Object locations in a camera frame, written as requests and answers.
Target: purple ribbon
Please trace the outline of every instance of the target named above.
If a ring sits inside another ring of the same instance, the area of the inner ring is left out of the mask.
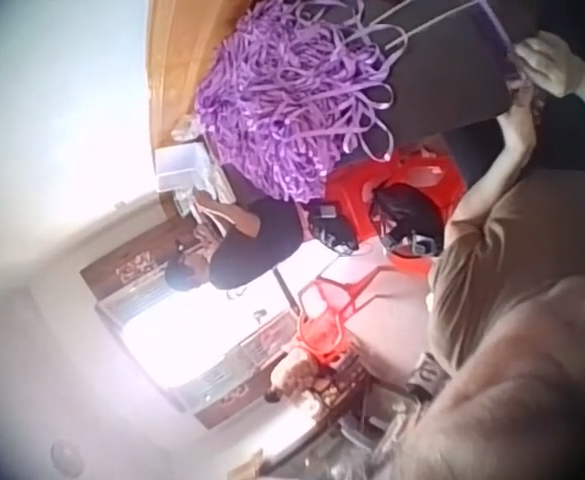
[[[329,8],[352,17],[332,24],[322,18]],[[387,152],[375,159],[389,160],[394,139],[376,112],[394,101],[386,81],[406,34],[392,25],[364,27],[362,17],[362,0],[355,8],[338,0],[264,0],[239,20],[195,101],[221,162],[274,198],[307,202],[324,195],[325,177],[344,153],[360,147],[375,158],[363,140],[370,129],[386,132]],[[370,39],[386,28],[399,34],[387,56]],[[387,101],[369,99],[373,88],[387,90]]]

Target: red plastic stool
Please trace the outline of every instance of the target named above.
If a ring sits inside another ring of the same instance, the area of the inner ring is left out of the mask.
[[[396,152],[387,163],[367,160],[336,170],[328,178],[326,198],[340,205],[360,242],[377,235],[369,211],[372,190],[383,183],[407,183],[418,188],[436,203],[444,222],[465,191],[456,165],[447,156],[416,154],[403,157]],[[389,259],[399,271],[420,276],[427,276],[432,266],[429,258],[405,259],[389,254]]]

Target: black bag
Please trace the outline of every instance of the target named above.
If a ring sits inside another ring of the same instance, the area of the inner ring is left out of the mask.
[[[306,207],[308,226],[312,237],[339,255],[352,255],[359,249],[356,232],[338,206],[328,202],[313,201]]]
[[[383,183],[372,194],[370,220],[388,251],[408,259],[441,254],[444,223],[430,197],[405,183]]]

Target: bright window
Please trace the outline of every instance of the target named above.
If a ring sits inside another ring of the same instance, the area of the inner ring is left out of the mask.
[[[314,240],[279,265],[293,293],[313,280],[336,253]],[[260,326],[255,312],[267,321],[288,308],[272,272],[250,283],[239,298],[206,284],[175,293],[130,320],[123,340],[157,383],[178,387],[204,373]]]

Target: hair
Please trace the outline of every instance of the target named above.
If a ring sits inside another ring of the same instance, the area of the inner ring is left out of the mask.
[[[187,292],[199,286],[194,269],[181,263],[180,256],[170,260],[165,267],[165,283],[178,292]]]
[[[281,401],[281,392],[279,392],[276,388],[271,387],[267,392],[265,392],[263,399],[267,403],[279,403]]]

